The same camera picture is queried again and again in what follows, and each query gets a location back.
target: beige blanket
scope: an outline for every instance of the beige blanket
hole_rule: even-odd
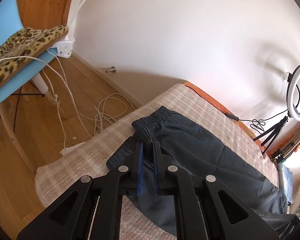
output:
[[[114,123],[93,139],[58,161],[38,168],[35,187],[39,199],[48,206],[83,175],[99,177],[108,172],[106,161],[134,133],[131,123],[148,116],[160,106],[176,111],[203,126],[244,161],[265,175],[275,186],[278,172],[268,157],[233,121],[182,84],[174,85],[150,103]],[[120,239],[175,239],[150,222],[134,205],[123,198]]]

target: black clamp arm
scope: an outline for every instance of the black clamp arm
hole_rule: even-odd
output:
[[[158,195],[173,195],[178,240],[279,240],[218,178],[191,176],[153,143]],[[118,169],[83,176],[27,225],[17,240],[119,240],[123,195],[139,195],[143,145]]]
[[[274,126],[272,126],[271,128],[269,128],[268,130],[266,130],[264,133],[258,135],[257,137],[255,137],[253,139],[253,141],[256,141],[258,139],[260,139],[261,137],[265,136],[266,134],[272,132],[262,143],[261,146],[264,146],[271,138],[270,143],[267,145],[267,147],[265,148],[265,150],[262,152],[262,155],[264,155],[266,153],[266,151],[270,148],[270,146],[273,144],[273,142],[276,140],[276,138],[279,136],[279,134],[281,133],[282,128],[284,127],[284,125],[287,123],[288,121],[288,117],[285,116],[284,118],[282,118],[280,120],[280,122],[276,123]]]

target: white clamp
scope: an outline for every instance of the white clamp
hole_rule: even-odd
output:
[[[74,39],[69,39],[67,36],[61,40],[56,42],[50,48],[57,48],[59,57],[69,58],[71,56],[71,51],[73,49]]]

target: metal rivet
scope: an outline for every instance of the metal rivet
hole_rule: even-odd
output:
[[[90,179],[91,179],[90,176],[84,175],[84,176],[81,177],[80,180],[81,180],[82,183],[87,183],[87,182],[90,181]]]
[[[126,171],[128,171],[128,169],[129,168],[127,166],[120,166],[118,170],[121,172],[126,172]]]
[[[117,68],[116,67],[111,67],[111,68],[106,69],[106,73],[109,73],[109,72],[116,73]]]
[[[168,167],[168,171],[172,171],[172,172],[175,172],[178,170],[178,167],[177,166],[174,166],[174,165],[171,165]]]
[[[206,177],[206,180],[209,181],[209,182],[215,182],[216,181],[216,177],[213,176],[213,175],[208,175]]]

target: white wall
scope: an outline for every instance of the white wall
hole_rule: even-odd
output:
[[[72,19],[72,16],[74,15],[75,11],[77,10],[78,6],[80,5],[80,2],[82,0],[71,0],[70,8],[69,8],[69,14],[68,14],[68,26],[69,23]],[[73,39],[74,38],[74,30],[75,30],[75,25],[76,25],[76,19],[73,21],[72,25],[69,26],[69,33],[68,33],[68,38]]]
[[[300,64],[300,9],[293,0],[88,0],[75,38],[77,54],[100,71],[116,66],[108,78],[141,103],[188,80],[242,119],[267,118],[286,108],[283,76]]]

